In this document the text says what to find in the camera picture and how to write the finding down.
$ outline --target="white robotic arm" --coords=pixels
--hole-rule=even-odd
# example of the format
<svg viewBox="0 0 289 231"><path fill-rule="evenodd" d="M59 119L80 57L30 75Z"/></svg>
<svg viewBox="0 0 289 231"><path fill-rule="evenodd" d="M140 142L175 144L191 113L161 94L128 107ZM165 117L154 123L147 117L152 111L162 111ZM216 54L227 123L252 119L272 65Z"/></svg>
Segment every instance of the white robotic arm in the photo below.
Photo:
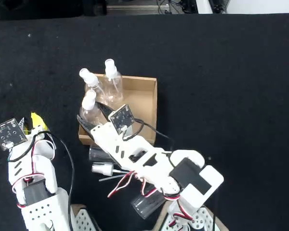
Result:
<svg viewBox="0 0 289 231"><path fill-rule="evenodd" d="M153 147L139 135L127 139L124 131L131 124L122 124L128 121L127 118L136 121L128 106L124 105L109 114L110 122L93 127L91 137L122 169L130 172L126 177L134 175L143 184L154 185L155 189L149 196L159 191L167 200L178 200L169 208L169 214L177 222L183 225L192 222L193 214L221 185L223 176L212 166L206 166L203 156L197 151L167 152ZM119 187L121 181L108 196L125 187Z"/></svg>
<svg viewBox="0 0 289 231"><path fill-rule="evenodd" d="M10 150L9 182L27 230L96 231L86 210L74 217L70 209L68 215L69 196L66 190L58 188L51 162L55 145L44 139L45 133L49 132L38 126L25 135L15 119L0 124L1 147Z"/></svg>

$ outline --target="wire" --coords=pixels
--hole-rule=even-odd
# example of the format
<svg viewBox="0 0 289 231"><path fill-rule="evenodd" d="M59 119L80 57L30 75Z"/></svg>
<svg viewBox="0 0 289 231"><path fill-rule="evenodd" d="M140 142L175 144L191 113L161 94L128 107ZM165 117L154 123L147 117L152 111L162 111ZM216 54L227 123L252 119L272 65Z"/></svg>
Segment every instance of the wire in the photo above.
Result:
<svg viewBox="0 0 289 231"><path fill-rule="evenodd" d="M178 207L180 209L180 211L186 216L188 217L189 219L194 219L193 216L191 216L190 214L188 214L188 212L182 207L182 205L179 203L179 201L177 201L178 203Z"/></svg>
<svg viewBox="0 0 289 231"><path fill-rule="evenodd" d="M173 151L174 141L173 141L172 138L170 138L169 136L166 136L165 134L157 131L153 126L151 126L150 124L144 122L142 119L137 119L137 118L135 118L135 122L141 124L140 128L138 129L138 131L136 131L134 134L132 134L131 136L129 136L128 138L126 138L124 141L128 141L128 140L134 138L135 136L137 136L137 135L141 132L141 130L144 128L144 125L145 125L145 126L149 127L150 129L152 129L156 134L158 134L158 135L160 135L160 136L168 139L168 140L171 142L171 144L170 144L170 151L171 151L171 152Z"/></svg>
<svg viewBox="0 0 289 231"><path fill-rule="evenodd" d="M177 223L177 221L173 220L172 222L169 223L168 226L171 228L171 227L175 226L176 223Z"/></svg>
<svg viewBox="0 0 289 231"><path fill-rule="evenodd" d="M168 196L164 196L164 198L168 201L176 201L180 198L180 195L176 196L176 197L168 197Z"/></svg>
<svg viewBox="0 0 289 231"><path fill-rule="evenodd" d="M177 10L177 8L174 7L173 1L171 1L171 0L169 1L169 9L171 9L170 6L172 6L172 7L174 8L174 10L175 10L178 14L180 14L180 12Z"/></svg>
<svg viewBox="0 0 289 231"><path fill-rule="evenodd" d="M31 173L31 174L24 175L24 176L20 177L20 178L17 179L17 180L14 182L14 184L12 185L12 192L13 192L13 193L16 193L15 186L16 186L16 184L17 184L19 181L21 181L21 180L24 179L24 178L35 177L35 176L44 177L44 174L42 174L42 173Z"/></svg>
<svg viewBox="0 0 289 231"><path fill-rule="evenodd" d="M164 3L165 0L163 0L160 4L158 4L158 0L156 0L156 4L158 5L158 14L163 14L163 11L160 9L161 5Z"/></svg>
<svg viewBox="0 0 289 231"><path fill-rule="evenodd" d="M26 205L21 205L21 204L17 203L17 207L20 208L20 209L22 209L22 208L25 208Z"/></svg>
<svg viewBox="0 0 289 231"><path fill-rule="evenodd" d="M54 157L55 157L55 155L56 155L56 150L55 150L55 147L54 147L54 143L53 143L53 142L51 142L51 141L48 141L48 140L39 140L39 141L36 141L36 142L35 142L34 146L36 146L36 145L37 145L37 143L39 143L39 142L41 142L41 141L43 141L43 142L46 142L46 143L50 144L50 145L51 145L51 147L53 148L53 156L52 156L52 158L50 159L50 160L53 160L53 159L54 159Z"/></svg>
<svg viewBox="0 0 289 231"><path fill-rule="evenodd" d="M123 189L123 188L125 188L126 186L128 186L129 183L131 182L131 178L132 178L132 176L134 175L134 173L135 173L135 172L132 171L132 172L129 172L129 173L125 174L124 177L121 178L121 180L118 182L118 184L116 185L116 187L108 194L107 197L108 197L108 198L111 197L114 193L116 193L116 192L119 191L120 189ZM129 176L129 179L128 179L128 181L126 182L126 184L119 187L119 185L120 185L128 176Z"/></svg>
<svg viewBox="0 0 289 231"><path fill-rule="evenodd" d="M52 222L52 225L50 226L49 230L52 231L53 229L53 220L50 220Z"/></svg>
<svg viewBox="0 0 289 231"><path fill-rule="evenodd" d="M40 134L51 134L53 137L55 137L57 140L60 141L60 143L64 146L66 152L67 152L67 155L70 159L70 162L71 162L71 166L72 166L72 176L71 176L71 187L69 189L69 195L68 195L68 208L67 208L67 213L68 213L68 223L69 223L69 227L71 229L71 231L73 231L73 226L72 226L72 220L71 220L71 195L72 195L72 192L73 192L73 185L74 185L74 178L75 178L75 167L74 167L74 161L73 161L73 158L72 158L72 155L71 153L69 152L66 144L63 142L63 140L61 140L60 138L58 138L57 136L55 136L52 132L50 131L40 131L38 132L37 134L35 134L33 137L32 137L32 142L31 144L29 145L29 147L27 148L27 150L22 153L19 157L11 160L11 155L8 157L8 162L16 162L20 159L22 159L25 155L28 154L28 152L31 150L31 148L33 147L33 145L35 144L35 139L38 135Z"/></svg>
<svg viewBox="0 0 289 231"><path fill-rule="evenodd" d="M142 130L143 128L144 128L144 123L141 123L139 129L138 129L134 134L130 135L128 138L124 138L124 137L123 137L123 138L122 138L123 141L129 141L130 139L134 138L135 136L137 136L137 135L141 132L141 130Z"/></svg>
<svg viewBox="0 0 289 231"><path fill-rule="evenodd" d="M142 183L142 185L141 185L141 195L143 196L143 197L149 197L149 196L151 196L153 193L155 193L156 191L157 191L157 188L154 188L154 189L152 189L150 192L148 192L147 194L145 194L145 185L146 185L146 179L145 178L143 178L143 183Z"/></svg>

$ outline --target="black cable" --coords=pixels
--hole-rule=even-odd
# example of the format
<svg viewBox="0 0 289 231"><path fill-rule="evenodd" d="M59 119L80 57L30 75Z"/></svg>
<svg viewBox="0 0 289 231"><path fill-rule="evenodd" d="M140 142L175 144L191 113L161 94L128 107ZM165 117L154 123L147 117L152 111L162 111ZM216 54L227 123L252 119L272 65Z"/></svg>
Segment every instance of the black cable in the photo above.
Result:
<svg viewBox="0 0 289 231"><path fill-rule="evenodd" d="M172 1L169 1L169 8L170 8L170 6L172 6L172 7L174 8L174 10L175 10L178 14L180 14L180 12L177 10L177 8L174 7Z"/></svg>
<svg viewBox="0 0 289 231"><path fill-rule="evenodd" d="M140 122L140 124L141 124L141 126L140 126L140 128L134 133L134 134L132 134L131 136L129 136L128 138L124 138L124 135L125 135L125 133L126 133L126 130L124 131L124 133L123 133L123 141L129 141L130 139L132 139L132 138L134 138L135 136L137 136L140 132L141 132L141 130L144 128L144 121L142 120L142 122Z"/></svg>
<svg viewBox="0 0 289 231"><path fill-rule="evenodd" d="M161 7L161 5L164 3L164 1L165 0L163 0L161 3L160 3L160 5L158 4L158 0L156 0L156 3L157 3L157 5L158 5L158 13L159 14L163 14L163 11L160 9L160 7Z"/></svg>
<svg viewBox="0 0 289 231"><path fill-rule="evenodd" d="M71 153L69 152L66 144L63 142L62 139L58 138L57 136L55 136L53 133L51 133L50 131L40 131L38 132L37 134L35 134L33 137L32 137L32 142L31 144L29 145L29 147L27 148L27 150L21 154L19 157L11 160L9 156L8 157L8 162L16 162L18 160L20 160L21 158L23 158L26 154L28 154L28 152L30 151L30 149L33 147L34 143L35 143L35 139L38 135L40 134L51 134L53 137L55 137L57 140L60 141L60 143L64 146L64 148L66 149L66 152L68 154L68 157L70 159L70 162L71 162L71 166L72 166L72 177L71 177L71 187L69 189L69 195L68 195L68 203L67 203L67 212L68 212L68 223L69 223L69 227L71 229L71 231L73 231L73 226L72 226L72 220L71 220L71 195L72 195L72 192L73 192L73 185L74 185L74 177L75 177L75 167L74 167L74 161L73 161L73 158L72 158L72 155Z"/></svg>
<svg viewBox="0 0 289 231"><path fill-rule="evenodd" d="M166 136L166 135L164 135L163 133L157 131L153 126L151 126L150 124L144 122L144 121L141 120L141 119L135 118L135 121L136 121L137 123L143 123L143 124L146 125L147 127L151 128L156 134L158 134L158 135L160 135L160 136L162 136L162 137L165 137L166 139L170 140L170 142L171 142L170 151L171 151L171 152L173 151L174 141L173 141L172 138L170 138L169 136Z"/></svg>

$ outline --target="clear plastic bottle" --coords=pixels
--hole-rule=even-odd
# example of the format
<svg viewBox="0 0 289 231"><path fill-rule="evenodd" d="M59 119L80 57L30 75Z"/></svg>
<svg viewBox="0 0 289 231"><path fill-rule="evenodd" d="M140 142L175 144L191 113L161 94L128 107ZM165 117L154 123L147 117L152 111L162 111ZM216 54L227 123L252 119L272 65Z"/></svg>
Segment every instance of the clear plastic bottle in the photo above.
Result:
<svg viewBox="0 0 289 231"><path fill-rule="evenodd" d="M88 90L94 90L96 92L97 102L108 105L107 97L105 91L103 90L103 85L100 81L98 81L97 76L90 72L87 68L81 69L79 71L79 76L82 77L86 83L85 92Z"/></svg>
<svg viewBox="0 0 289 231"><path fill-rule="evenodd" d="M115 109L121 107L123 101L122 75L117 70L113 59L105 61L104 84L109 104Z"/></svg>
<svg viewBox="0 0 289 231"><path fill-rule="evenodd" d="M96 93L93 90L86 92L85 97L82 100L79 115L85 121L92 123L94 125L102 125L105 122L105 118L95 104Z"/></svg>

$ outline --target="cardboard box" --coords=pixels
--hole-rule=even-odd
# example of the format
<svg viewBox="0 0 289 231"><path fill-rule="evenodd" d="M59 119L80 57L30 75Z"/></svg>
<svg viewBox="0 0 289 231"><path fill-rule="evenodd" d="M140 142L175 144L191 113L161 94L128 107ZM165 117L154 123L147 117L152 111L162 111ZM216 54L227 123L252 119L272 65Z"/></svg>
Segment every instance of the cardboard box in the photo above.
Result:
<svg viewBox="0 0 289 231"><path fill-rule="evenodd" d="M101 78L103 75L96 74L96 76ZM123 104L129 105L135 118L140 118L156 128L158 106L156 78L123 76L123 96ZM132 127L133 131L137 131L140 124L134 123ZM144 126L139 135L143 136L150 144L154 144L156 134L152 129ZM90 139L81 126L79 126L78 137L83 145L94 144L94 141Z"/></svg>

